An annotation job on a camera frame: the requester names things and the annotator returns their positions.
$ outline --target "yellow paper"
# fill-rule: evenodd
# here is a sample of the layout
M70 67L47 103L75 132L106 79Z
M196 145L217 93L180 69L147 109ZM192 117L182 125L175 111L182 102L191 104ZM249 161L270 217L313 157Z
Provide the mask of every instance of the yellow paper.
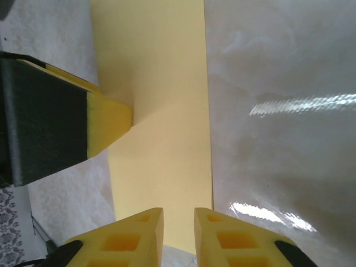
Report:
M163 207L166 245L195 252L212 208L203 0L92 0L102 93L134 109L108 151L117 219Z

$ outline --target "marble floor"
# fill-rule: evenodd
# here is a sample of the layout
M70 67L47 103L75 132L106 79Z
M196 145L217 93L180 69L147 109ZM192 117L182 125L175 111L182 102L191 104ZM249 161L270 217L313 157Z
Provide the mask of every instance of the marble floor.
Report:
M16 0L3 48L97 83L88 0ZM355 266L356 1L206 0L214 208ZM113 222L106 153L29 185L59 244ZM164 266L194 256L164 248Z

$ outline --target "black cable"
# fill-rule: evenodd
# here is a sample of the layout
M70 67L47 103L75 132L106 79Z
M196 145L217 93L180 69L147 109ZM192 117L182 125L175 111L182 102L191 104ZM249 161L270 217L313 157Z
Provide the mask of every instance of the black cable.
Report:
M39 264L41 262L43 262L45 259L39 259L39 260L29 260L29 261L25 261L23 263L19 263L17 265L15 265L14 267L24 267L24 266L29 266L29 265L33 265L33 264Z

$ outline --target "gray patterned fabric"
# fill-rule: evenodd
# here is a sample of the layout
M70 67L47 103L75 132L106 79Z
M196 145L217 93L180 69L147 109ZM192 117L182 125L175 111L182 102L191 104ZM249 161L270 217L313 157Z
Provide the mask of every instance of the gray patterned fabric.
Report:
M11 187L0 190L0 267L22 262L24 248Z

